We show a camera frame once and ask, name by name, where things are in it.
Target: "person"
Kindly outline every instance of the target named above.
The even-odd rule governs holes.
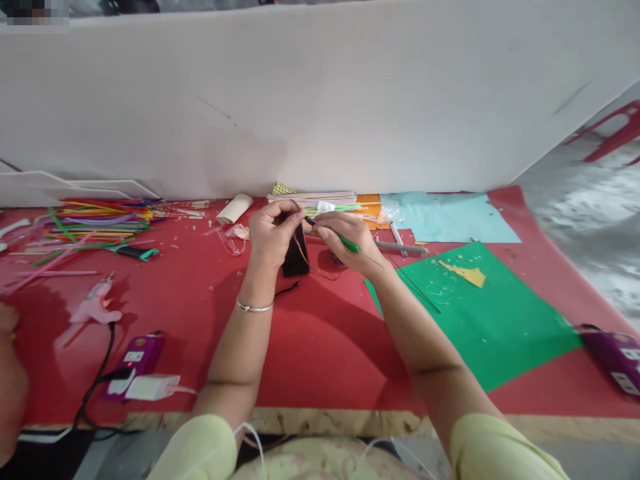
[[[0,467],[15,452],[27,408],[29,378],[13,348],[19,319],[16,308],[0,302]]]
[[[191,419],[172,437],[149,480],[416,479],[400,460],[357,440],[290,440],[235,470],[269,344],[277,272],[305,214],[292,201],[268,204],[249,222],[251,256],[237,307],[217,346]],[[389,334],[461,480],[566,479],[560,464],[516,431],[494,406],[446,335],[382,256],[366,224],[318,215],[328,248],[373,284]],[[360,246],[353,253],[338,234]]]

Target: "floor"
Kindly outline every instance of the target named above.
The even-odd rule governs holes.
[[[624,168],[640,155],[640,142],[597,163],[582,162],[600,141],[592,135],[558,146],[516,183],[546,234],[640,331],[640,164]],[[135,442],[124,437],[94,443],[75,480],[144,478],[168,437],[166,432],[143,435]],[[416,471],[421,471],[420,466],[407,449],[420,458],[434,480],[451,478],[437,439],[394,442]],[[539,446],[556,456],[572,479],[637,480],[640,471],[640,445],[565,440]]]

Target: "light blue paper sheet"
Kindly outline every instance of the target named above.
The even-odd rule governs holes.
[[[382,207],[398,228],[411,229],[416,241],[521,243],[486,193],[380,194]]]

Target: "red mat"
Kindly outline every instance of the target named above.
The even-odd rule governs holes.
[[[593,323],[636,335],[544,236],[519,187],[492,192],[489,198],[503,209],[504,218],[523,240],[522,244],[487,245],[516,275],[572,324]],[[256,201],[250,212],[263,202]],[[216,203],[211,217],[223,206],[224,202]],[[24,211],[12,212],[0,226],[24,215]],[[240,222],[247,225],[246,215]],[[86,254],[66,269],[96,269],[103,275],[38,280],[7,300],[22,312],[15,346],[31,379],[27,424],[72,422],[102,361],[109,332],[92,324],[63,351],[54,351],[53,341],[68,328],[70,312],[112,270],[116,272],[111,292],[115,300],[110,308],[122,310],[124,317],[107,371],[131,337],[160,329],[167,333],[167,342],[157,372],[180,374],[186,387],[197,389],[204,383],[249,258],[249,246],[242,256],[232,257],[216,235],[203,237],[207,230],[206,221],[163,222],[157,231],[140,237],[156,239],[149,246],[159,248],[162,256],[141,264],[108,251]],[[413,243],[410,231],[401,234],[406,243]],[[379,236],[393,241],[388,231]],[[170,248],[171,243],[180,248]],[[312,265],[335,274],[326,247],[316,239],[307,244]],[[458,246],[428,245],[433,253]],[[398,254],[393,258],[400,266],[416,261]],[[25,265],[2,263],[0,281],[25,269]],[[278,289],[295,280],[279,278]],[[346,270],[338,281],[308,275],[301,282],[276,302],[258,406],[424,413],[362,276]],[[621,394],[582,349],[522,375],[492,392],[491,398],[504,413],[640,418],[640,404]],[[188,411],[194,401],[194,396],[181,393],[154,403],[126,405],[94,399],[89,414],[98,423],[118,423],[127,412]]]

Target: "orange paper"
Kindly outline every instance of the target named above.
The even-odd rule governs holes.
[[[380,202],[380,195],[378,195],[377,193],[369,193],[367,195],[358,195],[357,198],[357,202]],[[358,210],[357,212],[354,213],[362,213],[362,214],[368,214],[368,215],[372,215],[375,218],[378,218],[378,215],[380,215],[380,208],[382,208],[381,204],[378,205],[363,205],[362,206],[362,210]],[[376,222],[367,222],[368,226],[369,226],[369,230],[376,230],[378,228],[380,228],[381,230],[389,230],[390,226],[388,223],[385,223],[384,225],[379,225]]]

